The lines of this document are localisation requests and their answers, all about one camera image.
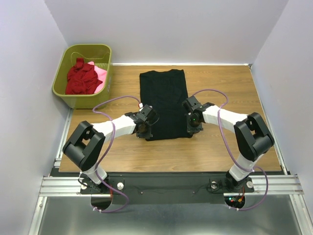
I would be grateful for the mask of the black t shirt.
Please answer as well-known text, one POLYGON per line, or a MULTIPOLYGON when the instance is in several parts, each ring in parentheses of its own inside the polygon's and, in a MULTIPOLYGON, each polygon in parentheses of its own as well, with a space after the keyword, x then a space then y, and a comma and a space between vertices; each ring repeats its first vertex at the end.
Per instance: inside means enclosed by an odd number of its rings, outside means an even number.
POLYGON ((191 138, 187 132, 186 109, 182 103, 188 98, 183 70, 148 71, 139 75, 140 100, 152 106, 157 121, 151 127, 148 141, 191 138))

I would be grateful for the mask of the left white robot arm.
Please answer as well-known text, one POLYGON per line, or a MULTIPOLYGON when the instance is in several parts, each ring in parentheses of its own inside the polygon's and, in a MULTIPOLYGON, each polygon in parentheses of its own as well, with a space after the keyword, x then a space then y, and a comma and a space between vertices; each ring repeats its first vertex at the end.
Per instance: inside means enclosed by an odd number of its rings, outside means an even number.
POLYGON ((93 189, 103 193, 109 187, 108 175, 97 161, 104 143, 112 145, 115 138, 132 134, 147 140, 153 136, 151 127, 158 118, 157 112, 145 105, 138 112, 113 120, 94 124, 82 121, 63 146, 63 153, 92 181, 93 189))

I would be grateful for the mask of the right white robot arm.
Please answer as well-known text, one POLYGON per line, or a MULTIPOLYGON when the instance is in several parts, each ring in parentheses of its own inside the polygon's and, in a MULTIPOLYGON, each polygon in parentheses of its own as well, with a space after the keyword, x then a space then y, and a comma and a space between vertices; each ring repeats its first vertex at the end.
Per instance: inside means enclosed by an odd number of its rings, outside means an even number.
POLYGON ((187 132, 196 134, 203 130, 202 124, 214 124, 235 134, 239 156, 226 173, 225 185, 236 191, 254 170, 259 159, 274 146, 274 138, 259 113, 250 115, 231 112, 213 103, 201 104, 194 96, 183 103, 187 110, 187 132))

